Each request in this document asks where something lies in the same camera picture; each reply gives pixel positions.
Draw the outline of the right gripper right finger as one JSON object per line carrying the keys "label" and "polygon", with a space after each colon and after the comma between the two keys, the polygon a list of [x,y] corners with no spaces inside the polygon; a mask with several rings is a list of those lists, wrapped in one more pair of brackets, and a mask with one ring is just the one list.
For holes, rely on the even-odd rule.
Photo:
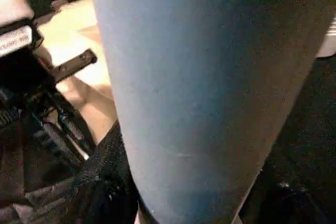
{"label": "right gripper right finger", "polygon": [[242,223],[335,223],[297,173],[264,166],[239,214]]}

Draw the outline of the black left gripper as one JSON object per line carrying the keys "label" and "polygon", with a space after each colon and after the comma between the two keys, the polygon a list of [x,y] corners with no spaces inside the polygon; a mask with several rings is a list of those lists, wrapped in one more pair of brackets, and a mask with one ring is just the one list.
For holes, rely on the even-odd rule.
{"label": "black left gripper", "polygon": [[42,41],[33,23],[1,26],[1,129],[23,119],[39,145],[77,173],[96,145],[56,85],[96,63],[97,56],[87,49],[52,67],[35,52]]}

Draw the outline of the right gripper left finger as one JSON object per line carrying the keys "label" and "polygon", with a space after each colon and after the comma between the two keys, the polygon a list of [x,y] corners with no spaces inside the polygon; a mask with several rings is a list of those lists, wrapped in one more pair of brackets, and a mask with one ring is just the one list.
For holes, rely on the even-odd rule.
{"label": "right gripper left finger", "polygon": [[138,193],[120,125],[115,123],[76,179],[76,223],[134,223]]}

